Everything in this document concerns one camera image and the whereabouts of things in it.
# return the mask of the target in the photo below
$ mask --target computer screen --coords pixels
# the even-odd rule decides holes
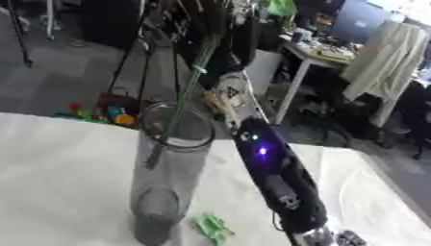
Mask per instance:
[[[345,41],[366,43],[391,13],[366,0],[346,0],[333,24],[331,36]]]

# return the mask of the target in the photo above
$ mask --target desk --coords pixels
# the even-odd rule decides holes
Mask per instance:
[[[128,204],[139,132],[8,113],[0,122],[1,245],[141,246]],[[431,245],[430,231],[362,154],[292,147],[316,179],[334,227],[354,230],[369,246]],[[165,246],[213,246],[190,226],[203,211],[236,233],[226,246],[290,245],[273,228],[232,140],[213,143],[189,213]]]
[[[283,99],[280,109],[277,112],[275,120],[275,124],[277,125],[281,124],[281,122],[283,121],[283,118],[285,117],[286,112],[291,105],[293,97],[298,91],[299,86],[301,86],[302,80],[304,79],[310,65],[317,65],[328,68],[343,68],[346,65],[350,64],[350,61],[347,60],[337,60],[329,57],[320,56],[317,53],[317,50],[307,49],[305,46],[301,45],[301,43],[296,44],[288,41],[286,42],[284,48],[292,52],[298,58],[300,58],[302,60],[302,63],[299,66],[299,69],[296,72],[296,75],[294,76],[293,81],[289,87],[288,93]]]

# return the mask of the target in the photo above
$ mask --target cloth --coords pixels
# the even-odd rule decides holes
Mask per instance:
[[[343,72],[350,85],[342,94],[350,101],[364,93],[382,98],[382,106],[371,118],[371,123],[382,127],[421,63],[428,39],[419,27],[387,20]]]

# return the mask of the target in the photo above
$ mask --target transparent cylinder container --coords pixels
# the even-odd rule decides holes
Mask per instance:
[[[163,245],[187,213],[194,188],[215,138],[211,121],[185,108],[154,169],[146,167],[175,104],[149,107],[140,121],[139,149],[131,193],[135,237],[146,246]]]

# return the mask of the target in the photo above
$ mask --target table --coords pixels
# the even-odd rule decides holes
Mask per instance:
[[[281,38],[288,40],[288,37],[281,36]],[[292,52],[298,58],[302,60],[301,65],[299,66],[296,75],[293,78],[293,81],[289,87],[288,93],[286,94],[283,102],[281,103],[280,109],[277,112],[275,124],[279,125],[283,121],[283,118],[286,115],[286,112],[291,105],[293,97],[299,89],[299,86],[302,84],[302,80],[304,79],[310,65],[318,65],[321,67],[328,68],[343,68],[346,65],[350,64],[350,61],[347,60],[337,60],[329,57],[323,57],[318,54],[316,50],[308,49],[306,45],[299,43],[293,43],[287,41],[284,46],[285,49]]]
[[[128,206],[139,132],[8,113],[0,122],[1,245],[140,245]],[[412,212],[361,153],[292,147],[316,179],[333,228],[353,229],[370,246],[431,245],[419,209]],[[232,140],[213,143],[189,213],[167,245],[214,245],[190,226],[203,211],[236,233],[226,246],[290,245],[272,227]]]

